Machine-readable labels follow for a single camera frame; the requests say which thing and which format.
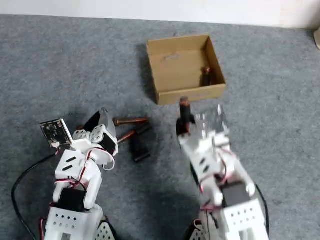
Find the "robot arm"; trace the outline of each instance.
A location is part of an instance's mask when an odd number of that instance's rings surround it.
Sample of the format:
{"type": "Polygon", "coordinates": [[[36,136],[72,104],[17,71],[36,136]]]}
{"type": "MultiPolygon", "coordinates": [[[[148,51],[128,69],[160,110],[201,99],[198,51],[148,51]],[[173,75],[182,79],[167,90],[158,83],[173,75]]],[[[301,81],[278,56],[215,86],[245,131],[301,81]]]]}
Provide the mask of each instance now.
{"type": "Polygon", "coordinates": [[[69,236],[71,240],[115,240],[112,227],[107,220],[102,221],[103,210],[96,204],[102,183],[99,166],[113,169],[114,156],[119,151],[112,118],[102,108],[72,137],[68,128],[63,127],[70,149],[64,151],[55,170],[53,203],[41,239],[61,240],[69,236]]]}
{"type": "Polygon", "coordinates": [[[180,101],[176,133],[190,161],[200,193],[208,199],[200,208],[201,224],[186,238],[200,240],[269,240],[256,187],[230,150],[229,129],[218,106],[213,129],[204,115],[193,116],[188,100],[180,101]]]}

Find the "open cardboard box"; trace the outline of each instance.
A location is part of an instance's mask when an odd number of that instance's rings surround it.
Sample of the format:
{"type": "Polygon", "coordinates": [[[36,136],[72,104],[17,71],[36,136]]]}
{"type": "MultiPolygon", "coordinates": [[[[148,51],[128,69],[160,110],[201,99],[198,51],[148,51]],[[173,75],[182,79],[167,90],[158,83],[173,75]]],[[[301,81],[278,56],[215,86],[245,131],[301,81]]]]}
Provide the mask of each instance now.
{"type": "Polygon", "coordinates": [[[219,98],[226,88],[209,35],[190,35],[147,41],[147,52],[159,105],[219,98]],[[213,84],[201,86],[203,67],[210,67],[213,84]]]}

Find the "carpet floor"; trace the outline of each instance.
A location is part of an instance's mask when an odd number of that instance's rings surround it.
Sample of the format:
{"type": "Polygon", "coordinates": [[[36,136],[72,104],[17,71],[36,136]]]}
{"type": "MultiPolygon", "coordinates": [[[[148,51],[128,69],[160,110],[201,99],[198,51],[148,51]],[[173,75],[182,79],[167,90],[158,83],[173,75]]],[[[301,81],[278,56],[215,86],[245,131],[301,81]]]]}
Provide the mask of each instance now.
{"type": "MultiPolygon", "coordinates": [[[[64,118],[69,129],[100,107],[115,117],[149,116],[151,157],[136,164],[124,143],[102,173],[97,203],[122,240],[179,240],[199,210],[198,191],[175,135],[177,104],[154,102],[146,40],[212,37],[227,88],[220,99],[233,151],[269,206],[270,239],[320,236],[320,51],[301,29],[188,22],[0,16],[0,239],[28,239],[11,188],[53,152],[38,123],[64,118]]],[[[118,129],[118,134],[128,130],[118,129]]],[[[17,189],[35,233],[54,189],[54,159],[17,189]]]]}

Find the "black object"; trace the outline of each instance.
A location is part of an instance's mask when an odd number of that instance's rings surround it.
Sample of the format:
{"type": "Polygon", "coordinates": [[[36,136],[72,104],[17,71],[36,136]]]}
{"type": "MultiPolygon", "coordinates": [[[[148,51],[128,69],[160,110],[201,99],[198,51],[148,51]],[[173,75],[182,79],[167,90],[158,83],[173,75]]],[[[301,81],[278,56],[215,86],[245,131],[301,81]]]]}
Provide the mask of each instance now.
{"type": "Polygon", "coordinates": [[[40,123],[40,127],[50,146],[56,142],[59,142],[60,146],[71,144],[71,139],[61,119],[42,122],[40,123]]]}
{"type": "Polygon", "coordinates": [[[139,126],[135,129],[136,134],[141,135],[145,133],[146,131],[151,129],[151,124],[149,122],[143,124],[142,126],[139,126]]]}
{"type": "Polygon", "coordinates": [[[83,129],[86,132],[92,132],[94,128],[100,124],[104,124],[106,128],[108,128],[108,115],[107,109],[102,107],[99,111],[97,111],[83,126],[83,129]]]}
{"type": "Polygon", "coordinates": [[[116,150],[116,144],[106,133],[103,133],[103,140],[99,144],[108,153],[111,155],[114,154],[116,150]]]}
{"type": "Polygon", "coordinates": [[[117,138],[118,144],[126,141],[127,139],[131,138],[133,135],[136,135],[136,134],[141,135],[141,134],[145,133],[146,131],[148,131],[149,129],[151,129],[151,124],[149,122],[146,122],[145,124],[140,125],[135,130],[132,130],[132,131],[126,133],[125,135],[118,137],[117,138]]]}
{"type": "Polygon", "coordinates": [[[226,183],[220,190],[223,194],[222,206],[224,208],[250,201],[246,185],[241,181],[226,183]]]}
{"type": "Polygon", "coordinates": [[[59,202],[56,203],[54,207],[83,213],[85,211],[85,196],[85,191],[81,191],[74,188],[64,188],[61,192],[59,202]]]}
{"type": "Polygon", "coordinates": [[[269,209],[268,209],[268,204],[267,201],[264,197],[264,195],[262,194],[260,187],[258,186],[258,184],[255,185],[256,189],[258,190],[260,197],[263,201],[263,205],[264,205],[264,210],[265,210],[265,228],[266,228],[266,232],[268,233],[268,236],[270,237],[270,223],[269,223],[269,209]]]}
{"type": "Polygon", "coordinates": [[[130,142],[130,151],[133,156],[133,161],[136,163],[150,157],[150,152],[148,148],[143,145],[138,135],[134,135],[130,142]]]}
{"type": "Polygon", "coordinates": [[[17,189],[17,186],[20,184],[20,182],[22,181],[22,179],[34,168],[38,167],[39,165],[47,162],[48,160],[52,159],[53,157],[55,157],[56,154],[52,154],[49,155],[43,159],[41,159],[40,161],[36,162],[35,164],[33,164],[31,167],[29,167],[27,170],[25,170],[20,176],[19,178],[15,181],[12,190],[11,190],[11,200],[12,200],[12,204],[13,204],[13,208],[14,211],[19,219],[19,221],[22,223],[22,225],[24,226],[24,228],[28,231],[28,233],[31,235],[31,237],[33,238],[33,240],[37,240],[36,235],[32,232],[32,230],[30,229],[30,227],[27,225],[27,223],[25,222],[25,220],[23,219],[18,205],[17,205],[17,201],[16,201],[16,196],[15,196],[15,192],[17,189]]]}
{"type": "Polygon", "coordinates": [[[195,116],[191,114],[191,106],[187,97],[180,98],[180,118],[176,121],[176,135],[180,136],[189,132],[189,124],[195,124],[195,116]]]}
{"type": "Polygon", "coordinates": [[[205,67],[202,73],[201,86],[206,87],[206,86],[210,86],[210,84],[211,84],[211,69],[210,67],[205,67]]]}

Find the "red wire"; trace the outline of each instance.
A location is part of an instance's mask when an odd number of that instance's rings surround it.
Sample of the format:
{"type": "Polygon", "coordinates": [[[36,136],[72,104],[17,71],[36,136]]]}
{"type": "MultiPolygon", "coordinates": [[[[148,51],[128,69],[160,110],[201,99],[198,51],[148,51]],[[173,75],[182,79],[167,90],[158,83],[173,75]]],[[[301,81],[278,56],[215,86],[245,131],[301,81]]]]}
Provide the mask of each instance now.
{"type": "Polygon", "coordinates": [[[91,155],[91,152],[93,151],[93,149],[98,149],[98,150],[107,152],[106,150],[104,150],[104,149],[101,148],[101,147],[93,147],[93,148],[88,152],[87,157],[86,157],[85,162],[84,162],[83,169],[82,169],[82,171],[81,171],[81,173],[80,173],[79,180],[78,180],[77,183],[72,184],[72,185],[73,185],[73,188],[75,188],[76,186],[78,186],[79,184],[81,184],[81,180],[82,180],[82,178],[83,178],[83,176],[84,176],[84,173],[85,173],[85,171],[86,171],[86,163],[87,163],[87,161],[89,161],[90,155],[91,155]]]}
{"type": "MultiPolygon", "coordinates": [[[[222,180],[220,181],[220,184],[225,184],[226,180],[227,180],[227,165],[225,163],[225,161],[223,160],[223,158],[221,157],[221,155],[219,154],[221,160],[222,160],[222,163],[223,163],[223,166],[224,166],[224,176],[222,177],[222,180]]],[[[207,180],[208,178],[211,178],[212,175],[209,174],[207,176],[205,176],[200,182],[199,182],[199,190],[200,192],[203,194],[204,193],[204,188],[202,187],[202,182],[207,180]]]]}
{"type": "Polygon", "coordinates": [[[45,239],[44,220],[47,220],[47,219],[44,218],[44,217],[40,217],[40,221],[39,221],[40,240],[44,240],[45,239]]]}

